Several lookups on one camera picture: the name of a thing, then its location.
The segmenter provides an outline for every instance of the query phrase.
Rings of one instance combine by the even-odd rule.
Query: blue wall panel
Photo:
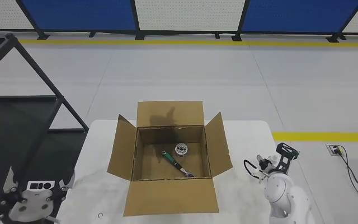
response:
[[[358,0],[251,0],[242,31],[337,32]]]
[[[135,30],[130,0],[22,0],[40,29]]]

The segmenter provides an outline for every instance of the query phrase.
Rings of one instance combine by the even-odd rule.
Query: green wrench handle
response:
[[[177,168],[178,170],[180,170],[182,168],[182,166],[180,164],[178,164],[177,161],[175,161],[175,159],[166,151],[162,152],[162,155],[171,163],[175,166],[175,168]]]

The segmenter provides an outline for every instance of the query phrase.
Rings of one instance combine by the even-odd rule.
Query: yellow floor line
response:
[[[272,132],[275,141],[358,142],[358,133],[341,132]]]
[[[237,45],[358,48],[358,43],[274,42],[274,41],[201,41],[201,40],[19,40],[22,44],[61,45]]]

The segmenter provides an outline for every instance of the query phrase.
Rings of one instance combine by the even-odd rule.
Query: electrical outlet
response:
[[[339,150],[341,150],[338,145],[326,144],[326,146],[327,146],[327,149],[328,149],[329,153],[331,154],[331,156],[339,156],[339,154],[335,153],[335,149],[338,148]]]

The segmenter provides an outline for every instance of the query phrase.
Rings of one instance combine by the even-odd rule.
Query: white wall panel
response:
[[[135,0],[141,30],[236,31],[244,0]]]
[[[358,13],[356,13],[343,32],[358,32]]]
[[[15,0],[0,0],[1,29],[33,29]]]

